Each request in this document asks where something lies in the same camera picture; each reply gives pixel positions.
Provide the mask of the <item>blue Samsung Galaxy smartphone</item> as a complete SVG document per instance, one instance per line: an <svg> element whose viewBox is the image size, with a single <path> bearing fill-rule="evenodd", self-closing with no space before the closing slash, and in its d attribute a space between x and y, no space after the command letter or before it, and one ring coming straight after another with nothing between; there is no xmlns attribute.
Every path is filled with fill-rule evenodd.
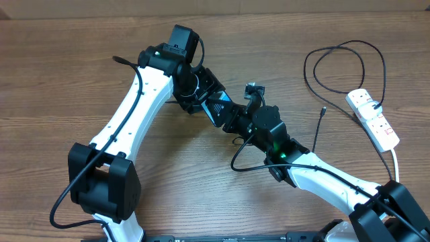
<svg viewBox="0 0 430 242"><path fill-rule="evenodd" d="M226 122L226 117L230 113L232 105L233 102L225 91L213 93L202 102L203 110L217 128Z"/></svg>

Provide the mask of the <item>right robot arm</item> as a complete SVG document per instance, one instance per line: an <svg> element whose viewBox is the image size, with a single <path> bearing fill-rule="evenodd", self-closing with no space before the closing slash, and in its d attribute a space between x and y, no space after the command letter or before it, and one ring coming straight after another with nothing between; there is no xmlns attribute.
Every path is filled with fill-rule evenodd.
<svg viewBox="0 0 430 242"><path fill-rule="evenodd" d="M225 132L265 153L262 165L231 165L233 171L266 169L277 181L317 195L349 217L356 241L429 240L429 219L404 185L362 180L325 163L290 137L277 106L232 103L218 117Z"/></svg>

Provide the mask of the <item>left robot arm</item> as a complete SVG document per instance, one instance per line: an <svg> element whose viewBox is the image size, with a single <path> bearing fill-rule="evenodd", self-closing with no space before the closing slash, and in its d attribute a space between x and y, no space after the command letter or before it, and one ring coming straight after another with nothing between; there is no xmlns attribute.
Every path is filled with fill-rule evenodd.
<svg viewBox="0 0 430 242"><path fill-rule="evenodd" d="M144 241L135 209L141 184L135 168L140 145L155 116L168 99L193 114L203 111L218 124L221 101L230 98L213 74L191 65L202 39L176 25L167 43L149 46L137 63L115 56L134 69L133 84L113 117L88 145L76 143L68 154L70 184L64 191L101 225L104 241Z"/></svg>

